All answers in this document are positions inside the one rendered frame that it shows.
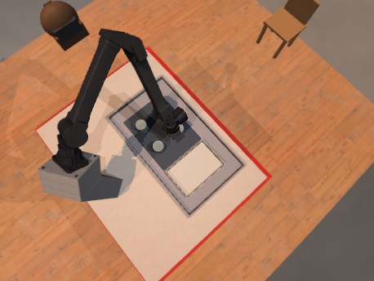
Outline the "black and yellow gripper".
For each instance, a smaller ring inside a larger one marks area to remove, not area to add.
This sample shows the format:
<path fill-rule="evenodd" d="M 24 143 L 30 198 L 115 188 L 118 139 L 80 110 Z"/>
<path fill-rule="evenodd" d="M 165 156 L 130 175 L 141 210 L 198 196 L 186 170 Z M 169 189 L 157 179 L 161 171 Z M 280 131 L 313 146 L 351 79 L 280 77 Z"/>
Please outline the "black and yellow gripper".
<path fill-rule="evenodd" d="M 169 136 L 169 137 L 171 137 L 173 140 L 178 136 L 178 135 L 180 135 L 181 134 L 181 131 L 179 130 L 178 132 L 176 132 L 175 133 L 175 130 L 173 130 L 173 131 L 168 131 L 167 129 L 166 129 L 166 127 L 165 127 L 165 123 L 162 125 L 162 129 L 167 133 L 167 135 Z"/>

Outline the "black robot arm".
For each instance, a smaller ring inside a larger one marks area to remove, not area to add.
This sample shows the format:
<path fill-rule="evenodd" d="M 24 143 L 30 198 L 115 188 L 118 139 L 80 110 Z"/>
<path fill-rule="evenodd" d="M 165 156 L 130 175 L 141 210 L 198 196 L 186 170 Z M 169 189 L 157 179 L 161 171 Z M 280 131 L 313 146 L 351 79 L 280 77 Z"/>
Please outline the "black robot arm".
<path fill-rule="evenodd" d="M 182 108 L 177 107 L 173 111 L 169 109 L 149 66 L 148 54 L 140 38 L 110 29 L 100 29 L 99 35 L 100 39 L 95 55 L 76 101 L 70 112 L 67 113 L 66 118 L 62 118 L 57 124 L 59 152 L 57 151 L 57 158 L 56 155 L 52 155 L 52 160 L 67 173 L 75 172 L 88 165 L 88 160 L 82 156 L 82 150 L 79 147 L 85 145 L 88 140 L 87 124 L 92 109 L 110 67 L 121 48 L 134 67 L 154 107 L 156 116 L 165 122 L 166 129 L 168 131 L 175 130 L 176 133 L 180 130 L 179 125 L 188 120 L 187 113 Z"/>

